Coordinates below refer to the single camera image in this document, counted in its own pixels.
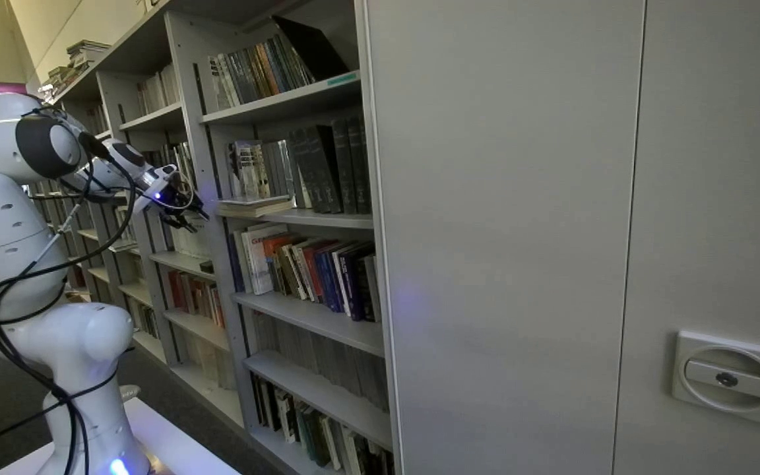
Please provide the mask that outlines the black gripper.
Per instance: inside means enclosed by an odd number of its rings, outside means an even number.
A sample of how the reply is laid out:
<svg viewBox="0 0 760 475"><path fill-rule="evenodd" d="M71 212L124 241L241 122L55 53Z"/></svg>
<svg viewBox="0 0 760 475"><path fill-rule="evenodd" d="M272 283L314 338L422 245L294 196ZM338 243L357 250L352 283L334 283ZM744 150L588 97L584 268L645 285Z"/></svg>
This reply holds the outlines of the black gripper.
<svg viewBox="0 0 760 475"><path fill-rule="evenodd" d="M160 216L165 223L177 229L198 233L202 223L208 219L204 212L204 201L196 192L185 192L177 186L165 186L157 196Z"/></svg>

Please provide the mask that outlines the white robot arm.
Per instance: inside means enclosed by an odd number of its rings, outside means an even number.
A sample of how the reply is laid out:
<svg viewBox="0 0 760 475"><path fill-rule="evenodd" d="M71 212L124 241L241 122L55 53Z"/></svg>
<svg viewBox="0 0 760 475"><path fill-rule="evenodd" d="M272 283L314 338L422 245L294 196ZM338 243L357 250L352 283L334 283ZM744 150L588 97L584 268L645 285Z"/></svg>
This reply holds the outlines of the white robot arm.
<svg viewBox="0 0 760 475"><path fill-rule="evenodd" d="M46 388L54 453L41 475L149 475L120 391L133 316L113 304L75 304L65 250L28 186L55 180L87 201L127 196L136 212L185 219L202 201L175 186L121 139L100 139L32 95L0 91L0 357Z"/></svg>

